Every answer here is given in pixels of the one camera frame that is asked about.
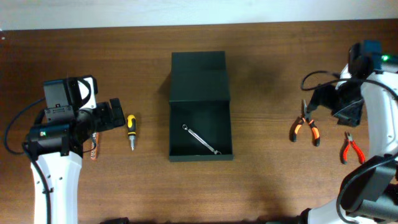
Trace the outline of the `yellow black stubby screwdriver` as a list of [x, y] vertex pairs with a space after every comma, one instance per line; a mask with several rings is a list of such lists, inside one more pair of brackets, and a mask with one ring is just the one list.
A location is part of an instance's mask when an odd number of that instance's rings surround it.
[[127, 135], [130, 140], [132, 150], [134, 150], [136, 146], [136, 129], [136, 117], [133, 114], [130, 114], [127, 116]]

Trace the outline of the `silver ring wrench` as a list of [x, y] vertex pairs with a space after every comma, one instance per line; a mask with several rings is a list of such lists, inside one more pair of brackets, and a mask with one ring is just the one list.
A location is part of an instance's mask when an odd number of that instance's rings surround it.
[[190, 129], [186, 124], [182, 125], [182, 129], [184, 129], [188, 133], [190, 133], [196, 140], [198, 140], [202, 145], [204, 145], [206, 148], [208, 148], [213, 154], [215, 154], [215, 155], [221, 154], [220, 151], [217, 151], [212, 146], [210, 146], [204, 139], [202, 139], [196, 132], [194, 132], [192, 129]]

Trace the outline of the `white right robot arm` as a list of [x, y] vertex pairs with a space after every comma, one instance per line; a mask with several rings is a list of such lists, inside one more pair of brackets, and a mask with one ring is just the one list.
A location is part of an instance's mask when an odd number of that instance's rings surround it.
[[304, 210], [296, 223], [392, 223], [397, 221], [397, 56], [384, 54], [381, 43], [365, 40], [351, 46], [348, 63], [334, 80], [311, 87], [310, 102], [302, 102], [302, 115], [290, 139], [307, 123], [313, 143], [320, 132], [312, 112], [319, 106], [331, 110], [338, 124], [357, 127], [367, 111], [369, 155], [365, 156], [350, 133], [340, 152], [342, 162], [353, 147], [360, 165], [342, 181], [337, 197], [318, 208]]

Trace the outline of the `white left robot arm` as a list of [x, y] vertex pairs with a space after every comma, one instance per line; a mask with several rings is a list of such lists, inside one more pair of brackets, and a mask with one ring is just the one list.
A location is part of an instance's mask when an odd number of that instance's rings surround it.
[[77, 223], [83, 144], [126, 123], [119, 99], [98, 103], [97, 92], [91, 75], [44, 83], [47, 106], [22, 144], [34, 176], [35, 223]]

